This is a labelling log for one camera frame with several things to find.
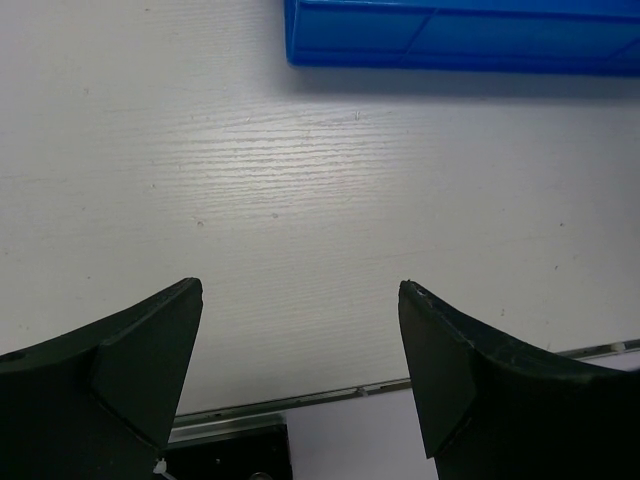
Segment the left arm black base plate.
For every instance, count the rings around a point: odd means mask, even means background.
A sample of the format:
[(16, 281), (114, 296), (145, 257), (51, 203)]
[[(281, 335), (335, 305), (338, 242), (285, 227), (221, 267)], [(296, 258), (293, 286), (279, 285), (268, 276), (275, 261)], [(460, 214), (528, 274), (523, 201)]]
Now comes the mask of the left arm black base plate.
[(153, 477), (292, 480), (287, 427), (270, 425), (171, 444)]

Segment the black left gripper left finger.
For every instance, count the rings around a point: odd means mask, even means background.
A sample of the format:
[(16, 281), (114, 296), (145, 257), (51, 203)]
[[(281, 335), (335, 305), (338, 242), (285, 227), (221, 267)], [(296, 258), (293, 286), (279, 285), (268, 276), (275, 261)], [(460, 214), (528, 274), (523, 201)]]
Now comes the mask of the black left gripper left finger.
[(193, 352), (202, 283), (1, 357), (4, 479), (149, 479)]

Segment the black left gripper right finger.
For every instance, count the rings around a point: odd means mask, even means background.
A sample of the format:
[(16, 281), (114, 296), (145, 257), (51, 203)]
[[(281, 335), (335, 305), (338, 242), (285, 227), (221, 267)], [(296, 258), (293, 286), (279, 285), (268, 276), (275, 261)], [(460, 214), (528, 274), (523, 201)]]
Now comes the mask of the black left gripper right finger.
[(525, 343), (399, 288), (426, 455), (442, 479), (635, 479), (639, 374)]

